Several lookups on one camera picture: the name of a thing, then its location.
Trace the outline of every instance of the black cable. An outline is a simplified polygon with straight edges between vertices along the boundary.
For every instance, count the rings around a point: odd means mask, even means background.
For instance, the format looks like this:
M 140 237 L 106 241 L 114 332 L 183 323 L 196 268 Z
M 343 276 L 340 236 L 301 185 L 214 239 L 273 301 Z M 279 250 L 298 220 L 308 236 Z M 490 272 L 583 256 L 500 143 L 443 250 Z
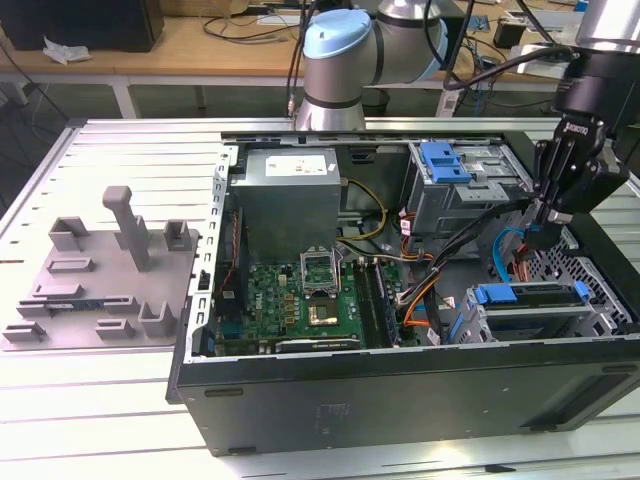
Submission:
M 462 47 L 462 43 L 466 36 L 467 28 L 469 28 L 469 22 L 471 20 L 471 13 L 473 12 L 473 7 L 475 5 L 475 0 L 468 0 L 469 4 L 467 5 L 467 10 L 464 15 L 464 19 L 462 21 L 462 27 L 460 29 L 460 34 L 458 35 L 458 39 L 456 40 L 456 44 L 453 47 L 453 52 L 451 53 L 451 60 L 449 61 L 449 65 L 447 66 L 447 70 L 444 76 L 444 82 L 442 87 L 445 90 L 461 90 L 471 85 L 475 85 L 476 83 L 480 83 L 487 78 L 494 77 L 502 72 L 509 70 L 521 63 L 530 62 L 531 60 L 536 60 L 538 58 L 547 57 L 551 55 L 556 55 L 560 53 L 571 53 L 573 50 L 568 46 L 560 46 L 556 45 L 549 48 L 542 48 L 540 50 L 536 50 L 534 52 L 528 53 L 527 55 L 521 55 L 516 58 L 511 58 L 500 65 L 491 68 L 482 72 L 481 74 L 474 76 L 473 78 L 463 81 L 452 83 L 451 79 L 453 77 L 453 67 L 455 66 L 456 58 L 460 54 L 460 48 Z
M 68 115 L 67 115 L 66 113 L 64 113 L 64 112 L 62 111 L 62 109 L 61 109 L 60 107 L 58 107 L 58 105 L 57 105 L 53 100 L 51 100 L 51 97 L 49 97 L 49 95 L 47 95 L 47 92 L 45 92 L 45 91 L 42 89 L 42 87 L 40 87 L 40 85 L 39 85 L 39 84 L 35 83 L 35 82 L 31 79 L 31 77 L 30 77 L 29 75 L 27 75 L 27 73 L 26 73 L 24 70 L 22 70 L 22 68 L 20 68 L 20 66 L 15 62 L 15 60 L 13 60 L 13 57 L 11 57 L 11 55 L 9 54 L 9 51 L 7 50 L 7 48 L 4 46 L 4 44 L 3 44 L 2 42 L 0 42 L 0 48 L 1 48 L 1 49 L 2 49 L 2 51 L 4 52 L 5 56 L 9 59 L 9 61 L 11 62 L 11 64 L 14 66 L 14 68 L 15 68 L 16 70 L 18 70 L 18 72 L 20 72 L 20 74 L 21 74 L 24 78 L 26 78 L 26 79 L 27 79 L 27 81 L 28 81 L 30 84 L 32 84 L 35 88 L 37 88 L 37 89 L 40 91 L 40 93 L 42 94 L 42 96 L 43 96 L 44 98 L 46 98 L 46 99 L 47 99 L 47 102 L 49 102 L 49 103 L 51 104 L 51 106 L 52 106 L 53 108 L 55 108 L 55 109 L 56 109 L 56 111 L 60 114 L 60 116 L 62 116 L 62 118 L 64 118 L 65 120 L 67 120 L 67 121 L 68 121 L 68 120 L 69 120 Z
M 482 45 L 485 45 L 487 47 L 489 47 L 491 50 L 493 50 L 494 52 L 496 52 L 498 55 L 500 55 L 502 57 L 502 59 L 506 62 L 507 61 L 507 56 L 502 53 L 500 50 L 498 50 L 496 47 L 494 47 L 493 45 L 491 45 L 489 42 L 485 42 L 484 40 L 480 40 L 479 38 L 476 38 L 474 36 L 469 36 L 467 38 L 473 39 L 474 42 L 476 43 L 481 43 Z
M 627 156 L 624 159 L 624 162 L 622 163 L 624 163 L 625 165 L 629 164 L 629 162 L 631 161 L 631 157 L 633 157 L 633 154 L 638 148 L 638 145 L 640 145 L 640 137 L 638 137 L 638 139 L 636 140 L 636 143 L 633 144 L 633 147 L 631 147 L 631 150 L 629 150 L 629 153 L 627 154 Z
M 298 46 L 298 59 L 296 60 L 296 70 L 293 74 L 293 93 L 294 94 L 296 92 L 296 88 L 298 87 L 298 77 L 300 74 L 300 61 L 302 60 L 302 56 L 304 54 L 304 44 L 306 42 L 306 37 L 307 37 L 307 28 L 309 28 L 309 23 L 311 23 L 313 14 L 316 8 L 318 8 L 318 1 L 319 0 L 313 0 L 311 5 L 309 6 L 308 12 L 304 12 L 304 5 L 301 10 L 304 14 L 304 23 L 302 24 L 302 31 L 300 32 L 300 38 L 302 38 L 302 40 L 300 40 L 300 45 Z
M 271 34 L 278 33 L 278 32 L 283 32 L 285 30 L 289 30 L 290 28 L 295 26 L 295 25 L 291 25 L 291 26 L 288 26 L 288 27 L 276 28 L 274 30 L 269 30 L 268 32 L 254 33 L 252 35 L 244 35 L 244 36 L 241 36 L 241 37 L 230 37 L 228 35 L 222 35 L 220 33 L 212 32 L 208 28 L 209 25 L 211 25 L 213 22 L 215 22 L 216 20 L 221 20 L 222 18 L 223 17 L 214 17 L 214 18 L 211 18 L 211 19 L 207 20 L 204 23 L 204 25 L 202 25 L 202 29 L 204 30 L 204 33 L 206 33 L 207 35 L 211 35 L 212 37 L 216 37 L 216 38 L 220 38 L 222 40 L 227 40 L 227 41 L 233 42 L 233 41 L 259 39 L 260 37 L 264 37 L 264 36 L 271 35 Z
M 431 280 L 440 274 L 440 270 L 442 270 L 449 257 L 457 253 L 460 248 L 467 243 L 475 240 L 489 222 L 500 215 L 504 215 L 505 213 L 524 210 L 532 201 L 533 198 L 521 198 L 496 205 L 495 207 L 486 210 L 482 215 L 453 234 L 442 246 L 440 251 L 433 256 L 431 262 L 429 262 L 429 266 L 427 267 L 429 273 L 427 276 L 405 292 L 402 297 L 403 303 L 411 303 L 415 298 L 415 295 L 419 294 L 419 292 L 421 292 Z
M 475 0 L 468 0 L 469 4 L 467 5 L 467 11 L 464 15 L 464 19 L 462 20 L 462 27 L 460 28 L 460 34 L 456 39 L 456 43 L 454 44 L 453 50 L 451 51 L 451 58 L 449 59 L 449 65 L 445 70 L 444 74 L 444 82 L 443 88 L 445 90 L 459 90 L 458 88 L 447 88 L 447 85 L 451 82 L 451 78 L 454 78 L 453 69 L 456 65 L 456 61 L 458 59 L 458 55 L 460 54 L 460 48 L 462 47 L 462 42 L 464 41 L 464 37 L 467 35 L 467 28 L 469 28 L 469 22 L 471 21 L 471 12 L 473 11 L 473 6 L 475 5 Z
M 424 298 L 424 302 L 427 307 L 427 318 L 429 319 L 429 322 L 431 322 L 431 325 L 433 326 L 433 329 L 438 334 L 438 336 L 444 341 L 444 325 L 442 325 L 442 319 L 440 318 L 440 314 L 438 313 L 438 303 L 436 302 L 436 295 L 440 296 L 438 292 L 436 292 L 436 289 L 434 287 L 427 292 Z
M 306 18 L 306 15 L 305 15 L 306 4 L 307 4 L 307 0 L 303 0 L 302 5 L 300 6 L 300 20 L 298 21 L 300 25 L 298 29 L 298 38 L 296 40 L 296 44 L 293 46 L 293 53 L 291 54 L 289 71 L 287 72 L 287 87 L 285 89 L 286 98 L 284 100 L 285 117 L 289 116 L 289 94 L 291 93 L 291 79 L 293 77 L 293 69 L 296 65 L 297 55 L 300 52 L 300 42 L 302 42 L 302 29 L 303 29 L 304 21 Z
M 475 76 L 474 78 L 471 78 L 469 80 L 465 80 L 462 82 L 457 82 L 457 83 L 451 83 L 450 81 L 450 77 L 449 79 L 447 79 L 447 77 L 445 76 L 444 79 L 444 83 L 442 85 L 442 87 L 445 90 L 461 90 L 463 88 L 467 88 L 470 87 L 472 85 L 475 85 L 477 83 L 482 82 L 483 80 L 486 80 L 488 78 L 491 77 L 495 77 L 496 75 L 505 72 L 513 67 L 516 67 L 518 65 L 520 65 L 521 63 L 526 63 L 526 62 L 530 62 L 532 60 L 536 60 L 538 58 L 542 58 L 542 57 L 549 57 L 549 56 L 553 56 L 553 55 L 558 55 L 561 53 L 571 53 L 573 50 L 571 49 L 571 47 L 567 47 L 567 46 L 557 46 L 557 47 L 548 47 L 548 48 L 541 48 L 539 50 L 535 50 L 531 53 L 528 53 L 526 55 L 521 55 L 519 57 L 516 58 L 511 58 L 509 60 L 507 60 L 504 63 L 501 63 L 500 65 L 490 68 L 489 70 L 485 70 L 484 72 L 480 73 L 479 75 Z
M 496 107 L 504 107 L 504 108 L 524 108 L 524 107 L 535 107 L 536 105 L 543 105 L 545 103 L 549 103 L 553 101 L 553 98 L 547 98 L 545 100 L 539 100 L 537 102 L 529 102 L 529 103 L 499 103 L 493 102 L 489 100 L 489 104 L 494 105 Z
M 433 58 L 436 59 L 436 61 L 440 64 L 441 68 L 445 68 L 446 65 L 444 63 L 443 58 L 440 56 L 440 54 L 438 53 L 438 50 L 436 49 L 435 45 L 433 44 L 433 39 L 431 38 L 431 35 L 429 34 L 429 25 L 427 24 L 427 20 L 429 18 L 429 10 L 431 8 L 431 3 L 433 3 L 433 0 L 427 0 L 427 3 L 424 6 L 424 17 L 422 19 L 422 25 L 424 28 L 424 36 L 427 39 L 427 45 L 429 46 L 429 50 L 431 50 L 431 55 L 433 55 Z M 452 72 L 453 79 L 456 82 L 460 81 L 460 77 L 458 77 L 455 72 Z
M 549 32 L 547 32 L 544 27 L 542 26 L 542 24 L 540 23 L 540 21 L 536 18 L 536 16 L 531 12 L 531 10 L 529 9 L 529 7 L 527 6 L 526 3 L 524 3 L 524 0 L 516 0 L 516 3 L 518 4 L 518 6 L 520 7 L 520 10 L 522 10 L 522 12 L 527 16 L 527 18 L 529 19 L 529 21 L 531 22 L 531 24 L 535 27 L 535 29 L 538 31 L 538 33 L 540 35 L 542 35 L 542 38 L 544 38 L 547 42 L 551 43 L 552 45 L 558 45 L 558 42 L 556 42 L 553 37 L 551 35 L 549 35 Z

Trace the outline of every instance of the open computer tower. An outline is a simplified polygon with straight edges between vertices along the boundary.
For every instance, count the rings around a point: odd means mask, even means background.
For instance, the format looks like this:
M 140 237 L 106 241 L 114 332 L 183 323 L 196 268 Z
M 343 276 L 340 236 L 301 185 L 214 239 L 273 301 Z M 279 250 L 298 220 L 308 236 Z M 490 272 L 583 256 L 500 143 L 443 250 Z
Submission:
M 598 223 L 523 250 L 524 134 L 222 138 L 168 392 L 212 454 L 572 430 L 640 382 L 640 276 Z

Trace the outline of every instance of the white paper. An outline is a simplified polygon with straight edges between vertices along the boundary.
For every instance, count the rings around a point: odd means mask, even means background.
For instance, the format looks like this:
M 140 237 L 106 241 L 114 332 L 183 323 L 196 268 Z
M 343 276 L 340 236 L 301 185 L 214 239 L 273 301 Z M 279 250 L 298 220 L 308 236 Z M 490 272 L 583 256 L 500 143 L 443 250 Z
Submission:
M 323 155 L 271 155 L 267 157 L 267 177 L 295 177 L 326 175 L 327 162 Z
M 44 43 L 46 47 L 42 49 L 42 53 L 63 65 L 66 65 L 69 62 L 81 62 L 92 58 L 87 47 L 67 47 L 66 45 L 58 45 L 47 37 L 44 37 Z
M 433 331 L 431 327 L 429 327 L 429 330 L 427 331 L 427 338 L 429 338 L 431 343 L 433 343 L 434 345 L 440 345 L 440 337 L 436 332 Z

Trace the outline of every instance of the motherboard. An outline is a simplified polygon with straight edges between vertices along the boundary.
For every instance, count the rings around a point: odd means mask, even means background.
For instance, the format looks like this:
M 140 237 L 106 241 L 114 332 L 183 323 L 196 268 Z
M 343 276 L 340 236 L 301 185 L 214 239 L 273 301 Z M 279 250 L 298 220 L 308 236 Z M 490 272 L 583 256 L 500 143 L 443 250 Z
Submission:
M 393 299 L 402 274 L 393 261 L 257 264 L 249 269 L 248 305 L 219 318 L 225 355 L 391 346 L 398 339 Z

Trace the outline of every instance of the blue cable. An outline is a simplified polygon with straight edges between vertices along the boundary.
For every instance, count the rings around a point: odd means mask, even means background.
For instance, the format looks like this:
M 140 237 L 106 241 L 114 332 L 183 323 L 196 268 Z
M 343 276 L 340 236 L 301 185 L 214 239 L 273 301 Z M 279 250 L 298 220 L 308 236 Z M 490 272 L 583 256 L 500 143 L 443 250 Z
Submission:
M 507 227 L 502 232 L 500 232 L 500 234 L 498 234 L 495 241 L 493 242 L 493 249 L 492 249 L 493 263 L 496 266 L 498 275 L 500 275 L 500 279 L 505 283 L 510 282 L 511 277 L 509 277 L 509 274 L 507 273 L 507 269 L 505 268 L 504 264 L 502 263 L 502 259 L 500 258 L 500 243 L 502 242 L 502 239 L 505 237 L 507 233 L 517 233 L 518 235 L 521 235 L 524 237 L 524 230 L 520 230 L 519 228 Z

